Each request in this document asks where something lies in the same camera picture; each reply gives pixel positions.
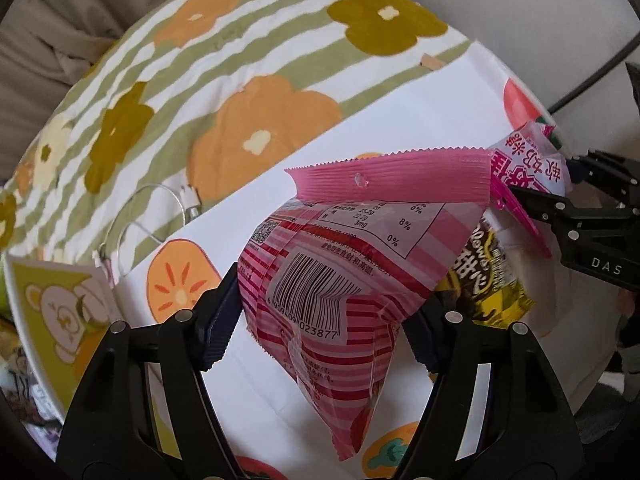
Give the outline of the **pink striped snack bag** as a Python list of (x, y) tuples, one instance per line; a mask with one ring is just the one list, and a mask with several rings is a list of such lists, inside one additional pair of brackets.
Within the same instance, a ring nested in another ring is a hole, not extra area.
[(359, 452), (402, 322), (452, 267), (490, 200), (491, 154), (429, 148), (290, 170), (295, 195), (238, 261), (246, 325)]

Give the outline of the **pink white snack bag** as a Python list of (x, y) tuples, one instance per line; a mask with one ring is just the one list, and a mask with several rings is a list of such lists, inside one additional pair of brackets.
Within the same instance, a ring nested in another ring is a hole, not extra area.
[(542, 122), (526, 122), (503, 140), (494, 144), (492, 177), (500, 181), (492, 189), (495, 201), (484, 214), (484, 220), (499, 236), (503, 248), (533, 247), (544, 258), (550, 258), (544, 236), (533, 219), (524, 211), (524, 204), (508, 186), (567, 196), (572, 189), (566, 158), (555, 146), (554, 127)]

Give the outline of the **yellow brown snack bag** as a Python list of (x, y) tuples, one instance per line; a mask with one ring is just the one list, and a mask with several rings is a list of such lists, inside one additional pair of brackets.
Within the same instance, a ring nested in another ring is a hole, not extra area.
[(463, 298), (466, 315), (478, 325), (508, 328), (532, 310), (528, 296), (490, 225), (480, 220), (436, 287), (447, 299)]

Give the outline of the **floral striped quilt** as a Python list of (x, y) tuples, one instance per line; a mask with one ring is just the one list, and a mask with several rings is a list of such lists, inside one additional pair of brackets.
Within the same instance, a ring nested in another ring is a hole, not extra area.
[(1, 192), (1, 248), (133, 266), (469, 39), (413, 0), (168, 0), (58, 104)]

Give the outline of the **beige curtain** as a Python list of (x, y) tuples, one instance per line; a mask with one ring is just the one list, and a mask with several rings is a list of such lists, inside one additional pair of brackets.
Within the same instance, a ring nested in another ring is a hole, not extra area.
[(1, 177), (68, 90), (165, 0), (13, 0), (1, 20)]

